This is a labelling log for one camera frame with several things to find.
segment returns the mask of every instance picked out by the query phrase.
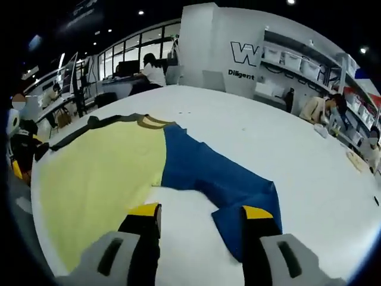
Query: glass wall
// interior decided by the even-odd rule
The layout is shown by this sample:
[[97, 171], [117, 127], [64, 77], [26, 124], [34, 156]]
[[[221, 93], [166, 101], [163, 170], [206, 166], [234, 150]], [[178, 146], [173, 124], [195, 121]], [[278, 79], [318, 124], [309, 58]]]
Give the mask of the glass wall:
[[142, 70], [144, 68], [143, 57], [150, 52], [157, 59], [167, 58], [172, 49], [171, 37], [179, 33], [180, 23], [175, 23], [154, 28], [119, 42], [99, 55], [99, 79], [105, 79], [115, 73], [117, 65], [121, 61], [139, 60]]
[[119, 62], [123, 61], [124, 43], [120, 43], [114, 47], [114, 70], [115, 73]]

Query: white shirt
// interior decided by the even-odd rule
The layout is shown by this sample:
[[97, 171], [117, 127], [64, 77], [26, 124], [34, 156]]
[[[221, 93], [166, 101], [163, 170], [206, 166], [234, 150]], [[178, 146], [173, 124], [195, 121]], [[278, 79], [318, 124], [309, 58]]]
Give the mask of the white shirt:
[[165, 83], [165, 76], [163, 72], [162, 67], [153, 67], [150, 63], [148, 63], [143, 71], [142, 74], [144, 74], [150, 83], [156, 83], [160, 86], [166, 86]]
[[58, 93], [49, 88], [42, 96], [42, 108], [47, 107], [50, 103], [55, 100], [58, 96]]
[[363, 158], [365, 162], [368, 163], [369, 167], [372, 167], [373, 170], [376, 170], [380, 161], [379, 147], [372, 149], [369, 143], [369, 138], [365, 138], [363, 143], [361, 143], [359, 151], [363, 155]]
[[303, 107], [299, 117], [304, 120], [314, 120], [320, 123], [320, 113], [324, 110], [325, 100], [320, 97], [312, 97]]

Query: letter w logo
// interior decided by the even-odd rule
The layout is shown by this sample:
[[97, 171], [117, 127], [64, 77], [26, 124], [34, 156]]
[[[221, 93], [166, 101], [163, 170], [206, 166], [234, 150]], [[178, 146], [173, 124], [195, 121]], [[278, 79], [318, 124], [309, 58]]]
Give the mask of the letter w logo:
[[255, 54], [257, 53], [257, 50], [259, 46], [254, 49], [253, 45], [246, 43], [241, 48], [241, 43], [239, 42], [230, 42], [232, 46], [232, 52], [234, 61], [236, 63], [244, 64], [246, 60], [248, 60], [248, 64], [250, 66], [256, 67], [255, 65]]

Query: garment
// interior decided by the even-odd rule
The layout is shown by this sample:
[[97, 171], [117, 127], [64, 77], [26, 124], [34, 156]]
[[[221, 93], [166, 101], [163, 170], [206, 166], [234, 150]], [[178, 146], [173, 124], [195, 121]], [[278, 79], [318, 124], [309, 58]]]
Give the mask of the garment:
[[144, 74], [150, 83], [156, 83], [160, 86], [166, 86], [165, 75], [162, 67], [153, 67], [150, 63], [146, 64], [142, 74]]
[[369, 138], [365, 138], [361, 143], [359, 151], [364, 158], [365, 162], [368, 163], [369, 167], [373, 170], [377, 169], [377, 166], [380, 162], [380, 150], [378, 147], [376, 149], [372, 149], [370, 146]]
[[53, 88], [49, 88], [42, 97], [42, 108], [47, 108], [50, 103], [58, 97], [58, 94], [53, 90]]
[[90, 116], [88, 125], [51, 150], [61, 148], [42, 165], [40, 185], [46, 225], [69, 271], [92, 241], [116, 231], [128, 209], [145, 202], [151, 186], [204, 193], [219, 208], [213, 220], [238, 261], [243, 205], [271, 213], [282, 230], [274, 183], [194, 140], [175, 122], [140, 114]]
[[320, 115], [324, 109], [325, 100], [320, 97], [312, 97], [303, 107], [299, 117], [304, 120], [314, 120], [315, 123], [320, 123]]

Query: white tabletop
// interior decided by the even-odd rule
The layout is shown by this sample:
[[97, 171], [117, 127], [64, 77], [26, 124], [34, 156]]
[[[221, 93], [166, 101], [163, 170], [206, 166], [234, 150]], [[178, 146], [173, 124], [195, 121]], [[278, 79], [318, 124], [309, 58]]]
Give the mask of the white tabletop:
[[[332, 278], [349, 279], [371, 249], [381, 225], [373, 175], [356, 170], [347, 147], [323, 139], [309, 123], [236, 95], [168, 86], [119, 100], [67, 126], [51, 143], [85, 125], [89, 115], [140, 113], [176, 121], [198, 141], [274, 181], [283, 232], [310, 248]], [[32, 208], [39, 241], [55, 275], [66, 274], [46, 234], [33, 163]], [[228, 252], [212, 220], [216, 207], [196, 191], [154, 188], [148, 201], [163, 205], [157, 285], [244, 285], [242, 265]]]

